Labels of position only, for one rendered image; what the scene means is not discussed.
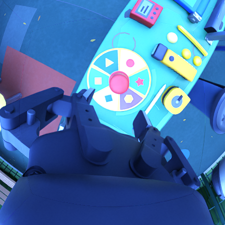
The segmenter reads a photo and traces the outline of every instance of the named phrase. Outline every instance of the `red mat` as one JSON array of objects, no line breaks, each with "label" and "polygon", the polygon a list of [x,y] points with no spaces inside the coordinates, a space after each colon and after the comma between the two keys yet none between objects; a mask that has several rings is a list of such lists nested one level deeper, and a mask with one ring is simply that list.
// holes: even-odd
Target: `red mat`
[{"label": "red mat", "polygon": [[[43,90],[58,87],[70,96],[76,81],[43,63],[7,46],[1,71],[0,93],[8,99],[17,93],[25,98]],[[40,136],[56,132],[62,116],[40,131]]]}]

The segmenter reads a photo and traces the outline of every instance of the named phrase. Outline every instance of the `red digital timer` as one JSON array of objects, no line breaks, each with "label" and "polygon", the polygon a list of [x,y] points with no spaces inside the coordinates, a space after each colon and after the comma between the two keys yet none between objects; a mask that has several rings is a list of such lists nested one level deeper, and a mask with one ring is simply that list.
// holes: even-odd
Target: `red digital timer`
[{"label": "red digital timer", "polygon": [[159,18],[163,7],[151,0],[138,0],[130,12],[129,17],[151,28]]}]

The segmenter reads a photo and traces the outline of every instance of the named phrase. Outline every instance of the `white triangle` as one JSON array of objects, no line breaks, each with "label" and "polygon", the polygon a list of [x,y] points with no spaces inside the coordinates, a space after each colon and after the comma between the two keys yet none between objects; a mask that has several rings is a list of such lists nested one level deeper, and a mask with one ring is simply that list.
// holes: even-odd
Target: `white triangle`
[{"label": "white triangle", "polygon": [[114,63],[113,61],[105,58],[105,68],[111,66],[113,63]]}]

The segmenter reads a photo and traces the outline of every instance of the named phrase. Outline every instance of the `white stick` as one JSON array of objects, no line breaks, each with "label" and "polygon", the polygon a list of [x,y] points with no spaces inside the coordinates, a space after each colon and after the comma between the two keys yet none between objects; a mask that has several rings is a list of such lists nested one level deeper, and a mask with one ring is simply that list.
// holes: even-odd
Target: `white stick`
[{"label": "white stick", "polygon": [[161,94],[164,92],[165,88],[166,88],[166,84],[164,84],[164,86],[159,90],[159,92],[157,93],[157,95],[154,97],[154,99],[152,100],[152,102],[150,103],[150,105],[147,107],[147,109],[145,110],[145,113],[148,114],[150,112],[150,110],[152,109],[152,107],[154,106],[154,104],[156,104],[156,102],[158,101],[158,99],[160,98]]}]

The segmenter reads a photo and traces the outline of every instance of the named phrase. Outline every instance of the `wooden slat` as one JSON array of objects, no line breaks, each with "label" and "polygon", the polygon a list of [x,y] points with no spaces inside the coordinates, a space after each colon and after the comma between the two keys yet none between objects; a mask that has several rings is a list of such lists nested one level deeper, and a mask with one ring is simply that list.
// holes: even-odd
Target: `wooden slat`
[{"label": "wooden slat", "polygon": [[0,205],[3,206],[5,202],[3,200],[0,199]]},{"label": "wooden slat", "polygon": [[7,199],[7,196],[4,195],[1,191],[0,191],[0,198],[3,199],[4,201]]},{"label": "wooden slat", "polygon": [[4,174],[2,171],[0,171],[0,180],[2,180],[5,184],[7,184],[9,187],[13,188],[16,182],[9,178],[6,174]]},{"label": "wooden slat", "polygon": [[3,192],[7,196],[10,194],[10,191],[7,190],[6,188],[4,188],[2,185],[0,185],[0,191]]}]

